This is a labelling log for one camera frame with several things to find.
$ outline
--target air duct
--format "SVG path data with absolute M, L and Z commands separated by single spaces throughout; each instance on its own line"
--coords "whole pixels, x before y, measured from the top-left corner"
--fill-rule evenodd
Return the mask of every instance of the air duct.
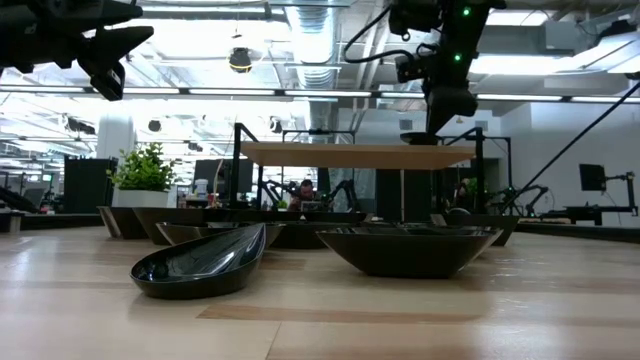
M 333 8 L 305 6 L 287 7 L 287 18 L 293 35 L 296 62 L 309 64 L 297 69 L 303 89 L 334 89 L 336 70 L 313 67 L 330 63 L 335 56 L 336 12 Z M 309 128 L 333 130 L 337 124 L 337 103 L 309 101 Z M 310 136 L 311 142 L 325 142 L 325 138 Z

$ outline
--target wooden table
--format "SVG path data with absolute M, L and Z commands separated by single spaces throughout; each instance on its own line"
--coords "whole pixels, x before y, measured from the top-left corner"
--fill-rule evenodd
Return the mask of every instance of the wooden table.
M 243 142 L 241 152 L 263 166 L 435 170 L 469 160 L 466 146 L 347 145 Z
M 248 286 L 141 294 L 162 247 L 104 227 L 0 237 L 7 360 L 635 360 L 640 246 L 514 234 L 451 280 L 368 277 L 329 249 L 267 251 Z

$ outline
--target white column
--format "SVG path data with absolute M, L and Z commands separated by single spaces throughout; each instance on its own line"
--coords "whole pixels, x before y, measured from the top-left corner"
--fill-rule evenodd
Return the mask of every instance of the white column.
M 111 111 L 100 117 L 97 159 L 117 158 L 123 161 L 120 150 L 126 153 L 135 147 L 136 131 L 133 117 L 124 112 Z M 118 189 L 114 189 L 112 206 L 118 206 Z

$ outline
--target wooden shelf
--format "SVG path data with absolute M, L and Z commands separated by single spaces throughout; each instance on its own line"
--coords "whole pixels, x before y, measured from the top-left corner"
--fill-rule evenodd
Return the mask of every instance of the wooden shelf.
M 346 145 L 243 142 L 241 152 L 258 165 L 361 169 L 442 169 L 475 156 L 466 146 Z

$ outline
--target shallow black dish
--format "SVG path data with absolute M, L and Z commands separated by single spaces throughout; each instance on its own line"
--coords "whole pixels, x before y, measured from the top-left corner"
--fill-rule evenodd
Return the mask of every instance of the shallow black dish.
M 244 288 L 266 245 L 264 224 L 189 241 L 146 256 L 131 278 L 147 295 L 197 299 Z
M 271 244 L 276 249 L 312 250 L 327 247 L 316 234 L 353 224 L 297 221 L 284 223 L 280 236 Z
M 298 221 L 302 213 L 295 211 L 257 211 L 257 210 L 236 210 L 229 216 L 227 221 L 235 222 L 290 222 Z
M 303 212 L 304 218 L 311 222 L 359 223 L 367 220 L 367 213 L 329 213 Z
M 183 242 L 200 239 L 205 236 L 220 234 L 225 231 L 237 229 L 239 227 L 249 226 L 247 223 L 204 223 L 204 224 L 170 224 L 157 223 L 156 226 L 162 235 L 169 241 L 171 245 L 182 244 Z M 280 231 L 284 225 L 267 224 L 266 242 L 267 247 L 280 235 Z
M 151 241 L 156 245 L 169 245 L 158 227 L 159 222 L 200 224 L 204 220 L 204 209 L 133 208 L 138 220 Z
M 499 234 L 462 230 L 459 235 L 410 235 L 404 229 L 340 228 L 318 236 L 367 275 L 444 279 L 469 264 Z
M 133 208 L 98 206 L 98 210 L 112 238 L 127 240 L 149 238 L 133 212 Z
M 447 225 L 487 226 L 502 229 L 502 235 L 491 246 L 505 246 L 518 226 L 520 217 L 500 215 L 442 215 Z

